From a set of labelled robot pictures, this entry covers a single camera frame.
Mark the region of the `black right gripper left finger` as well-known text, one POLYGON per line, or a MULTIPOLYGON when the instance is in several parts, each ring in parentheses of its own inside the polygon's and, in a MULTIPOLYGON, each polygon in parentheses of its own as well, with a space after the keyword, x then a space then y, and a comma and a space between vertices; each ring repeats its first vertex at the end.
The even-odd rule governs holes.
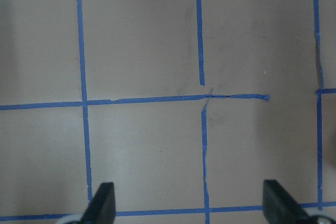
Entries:
POLYGON ((79 223, 113 224, 116 216, 113 182, 100 184, 79 223))

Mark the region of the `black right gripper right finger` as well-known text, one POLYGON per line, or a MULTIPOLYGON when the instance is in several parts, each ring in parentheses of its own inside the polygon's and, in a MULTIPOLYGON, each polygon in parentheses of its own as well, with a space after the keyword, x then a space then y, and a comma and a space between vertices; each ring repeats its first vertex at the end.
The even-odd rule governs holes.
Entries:
POLYGON ((269 224, 315 223, 315 217, 292 198, 277 180, 264 180, 263 215, 269 224))

